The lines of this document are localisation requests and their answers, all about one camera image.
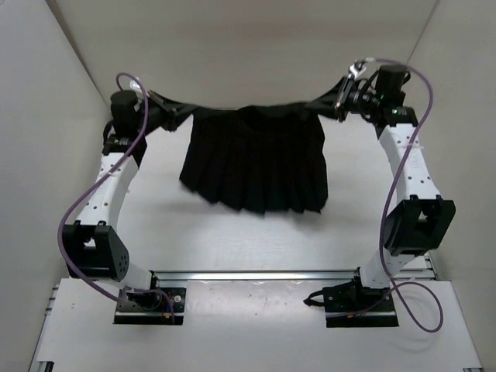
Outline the black pleated skirt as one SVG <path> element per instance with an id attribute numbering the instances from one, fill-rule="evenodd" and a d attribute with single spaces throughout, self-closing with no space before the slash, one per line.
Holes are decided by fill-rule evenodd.
<path id="1" fill-rule="evenodd" d="M 328 200 L 325 134 L 301 102 L 197 107 L 179 180 L 210 204 L 263 215 L 321 212 Z"/>

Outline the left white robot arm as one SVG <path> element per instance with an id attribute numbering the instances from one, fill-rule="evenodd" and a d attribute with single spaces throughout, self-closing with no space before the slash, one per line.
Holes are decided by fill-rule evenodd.
<path id="1" fill-rule="evenodd" d="M 135 290 L 144 308 L 158 306 L 162 289 L 153 272 L 132 263 L 116 232 L 119 213 L 129 186 L 146 152 L 146 135 L 163 128 L 173 132 L 187 118 L 184 105 L 154 91 L 144 102 L 135 91 L 117 91 L 111 97 L 111 120 L 103 132 L 98 187 L 84 198 L 84 207 L 72 223 L 62 227 L 62 243 L 72 277 L 85 275 L 117 288 Z"/>

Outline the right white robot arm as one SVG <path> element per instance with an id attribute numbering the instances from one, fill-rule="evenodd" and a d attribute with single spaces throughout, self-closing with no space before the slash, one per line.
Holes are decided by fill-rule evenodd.
<path id="1" fill-rule="evenodd" d="M 393 175 L 378 251 L 351 281 L 329 290 L 333 301 L 346 299 L 361 311 L 387 296 L 393 277 L 407 264 L 440 246 L 456 213 L 454 202 L 435 186 L 423 157 L 419 130 L 425 120 L 405 105 L 403 87 L 418 71 L 382 60 L 369 78 L 362 78 L 366 63 L 355 61 L 328 99 L 339 121 L 356 113 L 374 127 Z"/>

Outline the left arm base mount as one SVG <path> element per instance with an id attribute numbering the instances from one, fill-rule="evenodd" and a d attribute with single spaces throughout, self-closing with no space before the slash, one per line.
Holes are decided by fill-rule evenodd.
<path id="1" fill-rule="evenodd" d="M 182 326 L 187 299 L 185 281 L 174 283 L 160 279 L 151 280 L 152 292 L 136 293 L 120 290 L 122 299 L 115 306 L 113 323 L 134 326 Z"/>

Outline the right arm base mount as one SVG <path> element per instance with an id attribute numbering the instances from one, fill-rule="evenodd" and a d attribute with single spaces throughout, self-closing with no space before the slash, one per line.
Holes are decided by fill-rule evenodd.
<path id="1" fill-rule="evenodd" d="M 353 278 L 311 293 L 303 303 L 324 308 L 327 328 L 394 328 L 399 326 L 389 280 L 380 288 L 362 284 L 359 270 Z"/>

